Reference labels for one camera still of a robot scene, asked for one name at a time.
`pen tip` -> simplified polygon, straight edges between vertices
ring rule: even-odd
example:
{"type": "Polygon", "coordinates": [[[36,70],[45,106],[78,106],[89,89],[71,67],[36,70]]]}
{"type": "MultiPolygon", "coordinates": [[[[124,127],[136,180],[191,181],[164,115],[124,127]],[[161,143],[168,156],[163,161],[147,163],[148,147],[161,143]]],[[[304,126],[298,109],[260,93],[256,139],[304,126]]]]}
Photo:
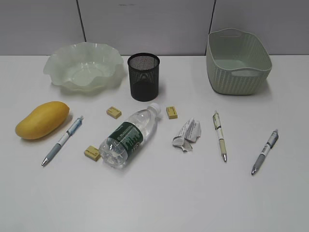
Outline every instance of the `pen tip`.
{"type": "Polygon", "coordinates": [[[227,162],[227,155],[226,154],[222,154],[222,158],[223,158],[224,162],[226,163],[227,162]]]}
{"type": "Polygon", "coordinates": [[[257,168],[253,168],[252,172],[251,172],[251,175],[254,175],[256,172],[257,172],[257,168]]]}
{"type": "Polygon", "coordinates": [[[48,159],[45,158],[44,161],[43,161],[43,163],[42,163],[42,166],[44,167],[44,166],[46,165],[47,162],[48,162],[48,159]]]}

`white pen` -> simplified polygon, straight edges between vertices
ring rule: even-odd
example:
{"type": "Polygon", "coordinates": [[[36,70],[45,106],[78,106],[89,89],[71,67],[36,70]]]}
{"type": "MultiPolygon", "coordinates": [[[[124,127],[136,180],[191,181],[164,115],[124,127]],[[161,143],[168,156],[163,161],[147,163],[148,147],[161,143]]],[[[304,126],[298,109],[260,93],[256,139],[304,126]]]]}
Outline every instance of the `white pen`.
{"type": "Polygon", "coordinates": [[[52,150],[45,157],[42,166],[44,167],[49,161],[53,159],[53,157],[60,151],[62,146],[66,143],[66,141],[75,133],[75,131],[81,126],[83,116],[80,116],[75,122],[70,126],[67,132],[61,137],[61,139],[56,143],[56,145],[52,148],[52,150]]]}
{"type": "Polygon", "coordinates": [[[221,122],[220,122],[219,114],[218,114],[217,111],[214,112],[214,115],[213,115],[212,119],[213,119],[214,128],[217,131],[218,138],[219,138],[219,145],[220,145],[220,150],[221,150],[221,156],[222,156],[224,162],[227,162],[225,142],[224,142],[224,138],[223,138],[223,132],[222,132],[222,127],[221,127],[221,122]]]}

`bottle cap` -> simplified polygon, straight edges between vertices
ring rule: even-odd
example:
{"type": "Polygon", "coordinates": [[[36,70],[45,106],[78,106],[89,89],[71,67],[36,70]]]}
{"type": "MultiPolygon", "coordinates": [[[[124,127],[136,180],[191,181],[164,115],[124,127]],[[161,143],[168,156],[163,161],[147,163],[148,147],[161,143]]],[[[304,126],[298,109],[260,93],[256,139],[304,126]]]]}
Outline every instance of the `bottle cap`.
{"type": "Polygon", "coordinates": [[[148,107],[153,108],[157,115],[161,112],[161,107],[157,103],[151,103],[148,107]]]}

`basket handle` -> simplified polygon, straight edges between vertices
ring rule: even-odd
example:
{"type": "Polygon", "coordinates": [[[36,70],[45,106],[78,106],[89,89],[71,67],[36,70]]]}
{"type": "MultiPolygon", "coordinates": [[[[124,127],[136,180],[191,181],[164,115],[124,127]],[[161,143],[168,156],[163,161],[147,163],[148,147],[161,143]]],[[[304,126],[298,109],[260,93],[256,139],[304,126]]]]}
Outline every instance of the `basket handle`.
{"type": "Polygon", "coordinates": [[[226,28],[215,32],[220,37],[241,37],[244,32],[235,28],[226,28]]]}
{"type": "Polygon", "coordinates": [[[257,77],[263,74],[264,71],[253,68],[241,68],[231,71],[232,76],[257,77]]]}

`plastic bottle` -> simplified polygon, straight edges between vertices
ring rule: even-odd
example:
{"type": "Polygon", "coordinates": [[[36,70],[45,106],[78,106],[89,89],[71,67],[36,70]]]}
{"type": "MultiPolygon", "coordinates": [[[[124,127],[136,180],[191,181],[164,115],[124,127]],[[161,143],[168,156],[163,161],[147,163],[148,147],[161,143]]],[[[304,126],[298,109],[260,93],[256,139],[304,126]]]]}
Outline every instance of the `plastic bottle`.
{"type": "Polygon", "coordinates": [[[127,158],[149,139],[156,129],[155,118],[161,112],[156,103],[131,115],[99,147],[105,163],[112,167],[122,165],[127,158]]]}

